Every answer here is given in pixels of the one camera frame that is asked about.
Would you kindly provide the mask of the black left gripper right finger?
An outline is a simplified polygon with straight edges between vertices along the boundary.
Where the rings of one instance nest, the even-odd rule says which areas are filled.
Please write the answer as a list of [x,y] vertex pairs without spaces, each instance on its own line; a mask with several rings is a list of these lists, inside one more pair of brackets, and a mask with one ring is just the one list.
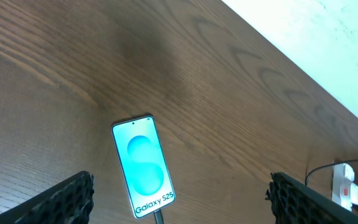
[[358,215],[332,202],[283,172],[271,174],[266,191],[276,224],[357,224]]

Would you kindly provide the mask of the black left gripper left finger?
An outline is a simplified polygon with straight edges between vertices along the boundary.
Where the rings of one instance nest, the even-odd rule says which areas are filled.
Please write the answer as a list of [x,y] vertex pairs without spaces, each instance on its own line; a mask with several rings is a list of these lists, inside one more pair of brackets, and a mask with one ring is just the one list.
[[0,214],[0,224],[88,224],[94,176],[81,171]]

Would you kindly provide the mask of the turquoise screen smartphone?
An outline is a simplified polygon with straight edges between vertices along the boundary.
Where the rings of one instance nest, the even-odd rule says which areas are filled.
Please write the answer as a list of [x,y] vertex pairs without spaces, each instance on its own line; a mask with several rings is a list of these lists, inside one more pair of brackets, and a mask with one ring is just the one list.
[[163,224],[162,208],[176,195],[153,115],[115,122],[111,136],[134,217],[152,213],[156,224]]

